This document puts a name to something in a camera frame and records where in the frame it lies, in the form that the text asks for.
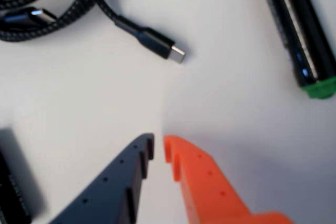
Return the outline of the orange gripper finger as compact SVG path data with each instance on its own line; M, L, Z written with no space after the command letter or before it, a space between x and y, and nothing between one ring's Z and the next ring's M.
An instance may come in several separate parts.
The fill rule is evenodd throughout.
M189 223L291 223L279 212L253 214L203 149L176 136L164 136L166 162L180 183Z

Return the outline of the navy blue gripper finger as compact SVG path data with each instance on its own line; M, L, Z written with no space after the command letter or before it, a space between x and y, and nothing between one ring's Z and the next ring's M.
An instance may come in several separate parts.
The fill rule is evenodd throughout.
M52 223L136 223L154 135L134 139Z

